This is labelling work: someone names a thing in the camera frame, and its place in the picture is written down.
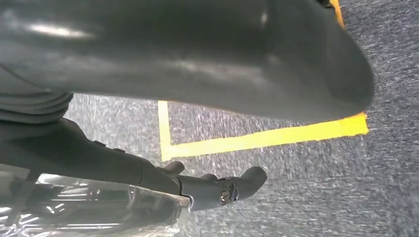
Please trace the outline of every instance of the metal bolt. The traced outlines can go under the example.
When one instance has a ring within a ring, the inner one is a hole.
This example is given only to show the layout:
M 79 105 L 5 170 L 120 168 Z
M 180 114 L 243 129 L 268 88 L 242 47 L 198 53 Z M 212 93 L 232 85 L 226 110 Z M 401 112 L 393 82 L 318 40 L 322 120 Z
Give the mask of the metal bolt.
M 228 203 L 229 200 L 230 200 L 230 192 L 226 189 L 222 190 L 220 194 L 220 204 L 225 205 Z

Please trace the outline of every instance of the floor marking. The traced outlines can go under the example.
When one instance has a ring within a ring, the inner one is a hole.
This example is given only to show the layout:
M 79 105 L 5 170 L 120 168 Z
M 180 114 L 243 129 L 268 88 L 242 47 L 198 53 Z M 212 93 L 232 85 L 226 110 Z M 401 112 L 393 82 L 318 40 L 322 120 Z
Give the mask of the floor marking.
M 173 158 L 170 155 L 170 125 L 169 125 L 169 113 L 168 113 L 168 102 L 159 101 L 159 129 L 160 129 L 160 147 L 162 149 L 162 160 L 167 161 Z
M 338 0 L 331 0 L 331 3 L 335 7 L 337 21 L 343 27 L 343 19 Z M 172 145 L 170 141 L 168 103 L 166 101 L 159 101 L 158 108 L 162 161 L 168 161 L 174 157 L 194 157 L 368 133 L 366 116 L 364 113 L 361 113 L 336 121 L 299 127 L 279 128 L 239 137 L 216 138 Z

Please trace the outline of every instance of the gray fabric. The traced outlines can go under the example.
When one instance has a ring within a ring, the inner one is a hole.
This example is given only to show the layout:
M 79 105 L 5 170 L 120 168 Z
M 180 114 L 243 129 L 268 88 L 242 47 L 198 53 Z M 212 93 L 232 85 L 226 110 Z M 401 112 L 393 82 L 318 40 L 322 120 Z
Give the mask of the gray fabric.
M 200 234 L 191 236 L 419 236 L 419 1 L 341 6 L 377 76 L 370 133 L 177 159 L 194 175 L 238 175 L 252 165 L 269 175 L 255 197 L 195 213 Z M 172 103 L 169 114 L 174 143 L 292 124 Z M 77 95 L 67 117 L 89 138 L 161 164 L 156 102 Z
M 0 64 L 0 120 L 46 123 L 67 112 L 72 93 L 41 89 Z

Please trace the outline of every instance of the clear plastic cover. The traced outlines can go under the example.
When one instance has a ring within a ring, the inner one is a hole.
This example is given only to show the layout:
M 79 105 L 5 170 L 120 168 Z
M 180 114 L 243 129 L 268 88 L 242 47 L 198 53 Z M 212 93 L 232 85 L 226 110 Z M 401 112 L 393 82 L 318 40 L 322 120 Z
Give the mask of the clear plastic cover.
M 0 165 L 3 237 L 171 237 L 188 224 L 190 201 L 141 187 Z

